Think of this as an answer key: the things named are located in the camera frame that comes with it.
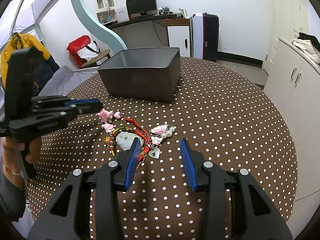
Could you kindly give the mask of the person left hand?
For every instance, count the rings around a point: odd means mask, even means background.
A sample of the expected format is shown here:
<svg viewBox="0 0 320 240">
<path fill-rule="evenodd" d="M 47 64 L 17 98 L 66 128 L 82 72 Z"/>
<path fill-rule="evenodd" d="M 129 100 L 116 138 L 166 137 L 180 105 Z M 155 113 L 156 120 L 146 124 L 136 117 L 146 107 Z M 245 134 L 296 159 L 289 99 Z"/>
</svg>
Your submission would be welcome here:
<svg viewBox="0 0 320 240">
<path fill-rule="evenodd" d="M 25 160 L 35 164 L 40 159 L 42 138 L 38 137 L 29 142 L 29 152 Z M 19 189 L 27 187 L 27 180 L 22 177 L 23 160 L 20 152 L 25 150 L 25 144 L 16 142 L 11 137 L 2 138 L 2 165 L 5 177 Z"/>
</svg>

